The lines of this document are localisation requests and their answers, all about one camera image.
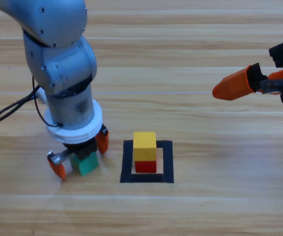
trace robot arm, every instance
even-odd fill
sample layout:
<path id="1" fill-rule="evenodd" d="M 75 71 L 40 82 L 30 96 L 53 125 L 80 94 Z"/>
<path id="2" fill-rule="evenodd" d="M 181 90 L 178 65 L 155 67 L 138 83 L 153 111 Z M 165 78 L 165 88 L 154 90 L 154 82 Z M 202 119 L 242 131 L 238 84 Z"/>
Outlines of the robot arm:
<path id="1" fill-rule="evenodd" d="M 33 91 L 42 88 L 48 105 L 43 120 L 49 134 L 67 147 L 56 155 L 50 152 L 48 161 L 65 179 L 62 161 L 88 158 L 97 150 L 103 154 L 109 143 L 101 108 L 91 94 L 97 62 L 82 36 L 87 23 L 85 1 L 0 0 L 0 10 L 23 29 L 27 64 L 33 84 L 34 79 L 38 83 Z"/>
<path id="2" fill-rule="evenodd" d="M 52 123 L 74 130 L 93 118 L 90 83 L 95 54 L 82 36 L 84 0 L 0 0 L 0 10 L 23 29 L 26 60 L 44 90 Z"/>
<path id="3" fill-rule="evenodd" d="M 283 68 L 283 43 L 269 49 L 269 53 L 276 67 Z M 235 100 L 253 92 L 280 94 L 283 103 L 283 70 L 265 76 L 256 63 L 225 77 L 213 89 L 214 97 L 222 100 Z"/>

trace stacked blocks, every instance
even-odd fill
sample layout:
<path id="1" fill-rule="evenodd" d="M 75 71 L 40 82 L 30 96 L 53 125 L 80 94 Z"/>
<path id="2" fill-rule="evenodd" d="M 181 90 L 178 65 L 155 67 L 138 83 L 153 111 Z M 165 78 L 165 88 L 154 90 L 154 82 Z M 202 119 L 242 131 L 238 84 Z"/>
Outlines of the stacked blocks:
<path id="1" fill-rule="evenodd" d="M 155 132 L 134 132 L 133 158 L 136 173 L 157 172 L 157 141 Z"/>
<path id="2" fill-rule="evenodd" d="M 87 175 L 99 165 L 97 154 L 95 152 L 92 152 L 84 159 L 79 159 L 76 155 L 74 155 L 72 158 L 70 158 L 70 162 L 73 170 L 82 176 Z"/>

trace green block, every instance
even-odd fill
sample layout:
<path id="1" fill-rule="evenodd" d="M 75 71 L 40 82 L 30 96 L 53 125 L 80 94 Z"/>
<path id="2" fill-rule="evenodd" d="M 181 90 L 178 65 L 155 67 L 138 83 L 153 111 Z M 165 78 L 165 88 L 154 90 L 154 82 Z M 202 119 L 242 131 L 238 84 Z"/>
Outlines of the green block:
<path id="1" fill-rule="evenodd" d="M 97 168 L 98 158 L 95 152 L 91 153 L 90 156 L 80 160 L 76 155 L 70 158 L 70 162 L 74 171 L 77 171 L 82 176 L 87 175 L 93 169 Z"/>

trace black square outline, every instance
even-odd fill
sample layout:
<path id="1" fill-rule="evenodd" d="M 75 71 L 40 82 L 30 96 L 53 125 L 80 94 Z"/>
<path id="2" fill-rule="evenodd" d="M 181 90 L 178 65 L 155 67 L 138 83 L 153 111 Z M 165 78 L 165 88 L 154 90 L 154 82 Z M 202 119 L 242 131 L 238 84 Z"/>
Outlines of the black square outline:
<path id="1" fill-rule="evenodd" d="M 157 141 L 163 149 L 163 174 L 132 174 L 133 140 L 124 140 L 121 183 L 174 183 L 172 141 Z"/>

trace yellow block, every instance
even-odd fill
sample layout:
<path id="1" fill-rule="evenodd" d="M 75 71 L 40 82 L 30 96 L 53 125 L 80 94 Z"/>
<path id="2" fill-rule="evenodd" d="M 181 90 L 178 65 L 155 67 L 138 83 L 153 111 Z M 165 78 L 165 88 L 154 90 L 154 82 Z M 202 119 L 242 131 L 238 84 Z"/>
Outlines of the yellow block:
<path id="1" fill-rule="evenodd" d="M 134 132 L 134 161 L 156 161 L 157 143 L 155 132 Z"/>

